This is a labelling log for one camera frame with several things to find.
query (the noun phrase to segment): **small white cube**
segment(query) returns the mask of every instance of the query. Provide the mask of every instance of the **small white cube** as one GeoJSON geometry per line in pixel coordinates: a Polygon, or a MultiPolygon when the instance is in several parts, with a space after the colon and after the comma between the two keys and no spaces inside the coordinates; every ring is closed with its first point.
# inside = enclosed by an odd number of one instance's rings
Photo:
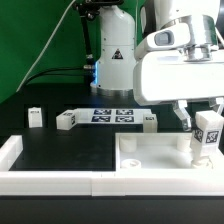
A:
{"type": "Polygon", "coordinates": [[[28,120],[30,128],[43,127],[41,108],[33,107],[28,109],[28,120]]]}
{"type": "Polygon", "coordinates": [[[196,113],[197,129],[193,132],[190,147],[194,160],[216,153],[222,134],[224,119],[214,111],[196,113]]]}
{"type": "Polygon", "coordinates": [[[158,121],[156,114],[145,113],[143,115],[143,132],[157,133],[158,121]]]}
{"type": "Polygon", "coordinates": [[[57,129],[70,130],[78,123],[78,111],[66,110],[56,118],[57,129]]]}

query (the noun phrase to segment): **green screen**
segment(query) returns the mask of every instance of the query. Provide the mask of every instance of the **green screen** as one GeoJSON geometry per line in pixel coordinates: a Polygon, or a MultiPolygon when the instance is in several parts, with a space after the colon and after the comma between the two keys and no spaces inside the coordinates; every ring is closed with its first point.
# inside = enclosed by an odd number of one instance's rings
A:
{"type": "MultiPolygon", "coordinates": [[[[71,0],[1,0],[0,102],[15,93],[71,0]]],[[[137,0],[120,6],[135,18],[137,0]]],[[[88,22],[94,58],[100,56],[99,19],[88,22]]],[[[51,67],[85,64],[85,46],[77,11],[69,10],[31,75],[51,67]]],[[[36,82],[83,82],[82,77],[43,77],[36,82]]]]}

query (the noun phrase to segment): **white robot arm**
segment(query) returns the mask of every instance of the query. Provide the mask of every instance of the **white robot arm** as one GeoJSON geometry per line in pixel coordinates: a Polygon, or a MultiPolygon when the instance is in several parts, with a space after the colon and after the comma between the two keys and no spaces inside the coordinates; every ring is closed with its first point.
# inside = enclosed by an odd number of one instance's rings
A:
{"type": "Polygon", "coordinates": [[[85,38],[88,65],[91,64],[90,68],[94,68],[94,81],[90,86],[91,91],[96,94],[133,96],[135,21],[118,7],[123,2],[124,0],[82,0],[82,3],[74,5],[84,23],[84,33],[88,33],[86,20],[93,21],[96,16],[100,20],[101,56],[96,62],[90,53],[90,40],[85,38]]]}
{"type": "MultiPolygon", "coordinates": [[[[214,111],[196,113],[192,134],[193,167],[207,164],[223,128],[224,50],[219,50],[216,23],[222,0],[148,0],[154,7],[150,33],[137,46],[134,97],[140,105],[172,103],[183,128],[191,130],[188,101],[209,101],[214,111]]],[[[146,9],[141,10],[143,29],[146,9]]]]}

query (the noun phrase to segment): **black cable hose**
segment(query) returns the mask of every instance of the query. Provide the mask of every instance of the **black cable hose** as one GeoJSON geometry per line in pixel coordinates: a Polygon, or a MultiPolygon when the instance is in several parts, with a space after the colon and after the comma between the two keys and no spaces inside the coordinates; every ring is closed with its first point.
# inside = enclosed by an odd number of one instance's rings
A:
{"type": "Polygon", "coordinates": [[[55,74],[55,73],[49,73],[49,72],[58,72],[58,71],[76,71],[76,70],[83,70],[83,67],[67,67],[67,68],[50,68],[50,69],[46,69],[42,72],[39,72],[35,75],[30,76],[21,86],[21,89],[26,86],[30,81],[32,81],[33,79],[39,78],[41,76],[47,76],[47,75],[53,75],[53,76],[72,76],[72,77],[76,77],[76,76],[89,76],[92,75],[92,73],[90,72],[89,74],[55,74]]]}

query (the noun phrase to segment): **white platform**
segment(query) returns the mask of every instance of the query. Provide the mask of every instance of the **white platform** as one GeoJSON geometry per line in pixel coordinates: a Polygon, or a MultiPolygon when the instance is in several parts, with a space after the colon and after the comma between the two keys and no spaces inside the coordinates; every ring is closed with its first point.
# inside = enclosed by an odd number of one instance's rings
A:
{"type": "Polygon", "coordinates": [[[142,124],[144,114],[151,114],[150,109],[76,109],[79,124],[142,124]]]}
{"type": "MultiPolygon", "coordinates": [[[[0,149],[0,195],[224,195],[224,168],[190,168],[191,153],[176,149],[183,134],[116,134],[116,172],[8,171],[22,151],[22,137],[12,136],[0,149]],[[120,152],[122,136],[137,138],[136,152],[120,152]],[[142,168],[120,168],[123,159],[142,168]]],[[[214,163],[224,164],[221,152],[214,163]]]]}

